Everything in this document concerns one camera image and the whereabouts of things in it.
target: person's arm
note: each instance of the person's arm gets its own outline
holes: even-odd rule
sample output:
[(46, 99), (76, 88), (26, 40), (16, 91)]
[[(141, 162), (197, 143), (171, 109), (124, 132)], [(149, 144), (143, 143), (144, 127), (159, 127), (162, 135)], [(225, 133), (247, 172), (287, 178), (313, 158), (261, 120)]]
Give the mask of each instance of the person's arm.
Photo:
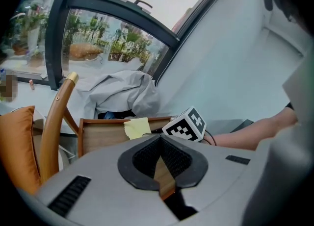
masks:
[[(215, 135), (217, 146), (255, 150), (262, 139), (274, 137), (281, 129), (297, 122), (295, 112), (285, 107), (280, 113), (267, 119), (259, 120), (241, 130), (229, 134)], [(210, 136), (204, 139), (214, 145)]]

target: wooden chair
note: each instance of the wooden chair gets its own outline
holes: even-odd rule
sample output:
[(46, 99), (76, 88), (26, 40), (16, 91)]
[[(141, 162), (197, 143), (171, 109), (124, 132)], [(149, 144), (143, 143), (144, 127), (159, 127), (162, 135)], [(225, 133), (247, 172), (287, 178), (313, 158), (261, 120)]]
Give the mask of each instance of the wooden chair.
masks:
[[(71, 116), (67, 102), (78, 81), (76, 73), (69, 73), (58, 90), (43, 131), (40, 153), (41, 181), (44, 184), (58, 169), (58, 144), (62, 119), (78, 137), (78, 157), (84, 154), (117, 143), (128, 141), (123, 123), (129, 120), (86, 120), (81, 119), (79, 126)], [(149, 118), (151, 130), (163, 127), (170, 117)], [(174, 192), (175, 183), (167, 167), (160, 158), (156, 165), (155, 180), (160, 183), (160, 196), (165, 199)]]

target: window handle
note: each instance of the window handle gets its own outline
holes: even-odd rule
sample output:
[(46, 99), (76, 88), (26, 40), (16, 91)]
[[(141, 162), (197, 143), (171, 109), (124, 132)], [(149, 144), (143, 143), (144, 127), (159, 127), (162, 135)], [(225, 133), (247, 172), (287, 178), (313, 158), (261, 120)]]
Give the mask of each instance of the window handle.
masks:
[(150, 8), (153, 8), (150, 4), (148, 4), (148, 3), (146, 3), (145, 1), (142, 1), (142, 0), (136, 0), (135, 2), (134, 2), (134, 4), (136, 4), (136, 5), (138, 5), (138, 3), (143, 3), (143, 4), (145, 4), (145, 5), (148, 5)]

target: black and white fiducial cube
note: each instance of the black and white fiducial cube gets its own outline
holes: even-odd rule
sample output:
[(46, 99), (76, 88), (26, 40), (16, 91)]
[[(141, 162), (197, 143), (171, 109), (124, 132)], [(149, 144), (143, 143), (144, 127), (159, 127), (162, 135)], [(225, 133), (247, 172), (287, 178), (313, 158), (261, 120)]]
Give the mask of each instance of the black and white fiducial cube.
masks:
[(206, 129), (206, 123), (192, 106), (184, 111), (166, 126), (162, 131), (167, 135), (174, 135), (190, 141), (201, 141)]

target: yellow sticky note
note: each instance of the yellow sticky note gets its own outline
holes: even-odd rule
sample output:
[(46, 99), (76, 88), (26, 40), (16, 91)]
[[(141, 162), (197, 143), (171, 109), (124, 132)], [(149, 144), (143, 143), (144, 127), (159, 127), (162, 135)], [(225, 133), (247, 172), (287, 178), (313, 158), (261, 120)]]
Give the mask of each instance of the yellow sticky note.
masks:
[(124, 131), (132, 140), (142, 137), (143, 134), (150, 134), (151, 128), (149, 127), (147, 117), (145, 117), (124, 122)]

